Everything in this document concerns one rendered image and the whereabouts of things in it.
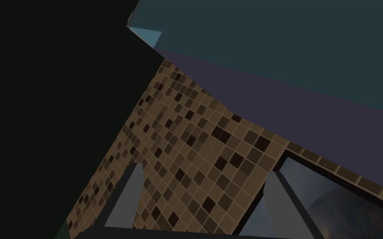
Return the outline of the large black appliance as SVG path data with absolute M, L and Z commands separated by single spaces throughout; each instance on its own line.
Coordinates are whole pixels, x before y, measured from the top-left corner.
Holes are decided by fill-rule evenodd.
M 146 82 L 139 0 L 0 0 L 0 239 L 54 238 Z

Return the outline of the black-framed window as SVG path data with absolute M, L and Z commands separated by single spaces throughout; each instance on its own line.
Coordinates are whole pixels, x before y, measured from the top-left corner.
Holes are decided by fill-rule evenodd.
M 284 151 L 273 168 L 283 175 L 315 223 L 320 237 L 301 237 L 288 229 L 276 232 L 261 188 L 234 230 L 260 239 L 383 239 L 383 200 L 326 169 Z

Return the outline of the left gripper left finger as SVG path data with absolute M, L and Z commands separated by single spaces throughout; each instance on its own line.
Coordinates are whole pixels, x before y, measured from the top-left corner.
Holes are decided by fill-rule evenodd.
M 143 165 L 141 163 L 130 164 L 93 225 L 131 229 L 143 187 Z

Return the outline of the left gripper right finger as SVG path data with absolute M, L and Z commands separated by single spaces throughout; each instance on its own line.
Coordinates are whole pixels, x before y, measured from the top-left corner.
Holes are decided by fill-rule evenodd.
M 281 172 L 268 172 L 263 197 L 276 237 L 325 239 Z

